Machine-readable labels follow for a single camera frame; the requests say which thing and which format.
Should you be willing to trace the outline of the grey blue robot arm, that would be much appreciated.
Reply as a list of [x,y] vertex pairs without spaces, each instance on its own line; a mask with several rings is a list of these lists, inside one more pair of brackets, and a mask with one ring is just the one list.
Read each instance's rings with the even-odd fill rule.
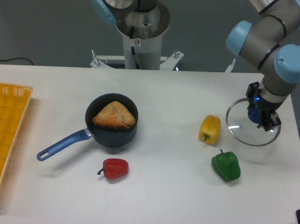
[[[160,68],[163,34],[170,13],[158,0],[91,0],[97,15],[121,33],[127,69]],[[300,26],[300,0],[249,0],[260,21],[241,21],[227,36],[226,46],[263,74],[248,86],[248,117],[266,131],[277,128],[276,115],[300,83],[300,46],[281,41]]]

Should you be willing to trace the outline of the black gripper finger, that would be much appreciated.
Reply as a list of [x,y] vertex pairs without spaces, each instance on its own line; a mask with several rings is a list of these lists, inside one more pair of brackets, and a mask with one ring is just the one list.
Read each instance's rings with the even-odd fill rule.
[[273,130],[280,125],[281,119],[279,118],[279,115],[276,112],[272,113],[268,119],[267,131]]
[[266,129],[268,125],[268,118],[265,116],[263,117],[262,115],[259,116],[259,123],[257,125],[257,128],[263,128]]

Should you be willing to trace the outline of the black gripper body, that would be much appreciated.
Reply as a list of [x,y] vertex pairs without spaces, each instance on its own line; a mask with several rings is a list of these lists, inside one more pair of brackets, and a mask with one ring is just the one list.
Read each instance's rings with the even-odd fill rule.
[[259,88],[259,82],[248,85],[246,98],[248,99],[248,118],[257,125],[260,115],[269,118],[272,113],[276,112],[280,104],[279,102],[270,102],[263,98],[262,90]]

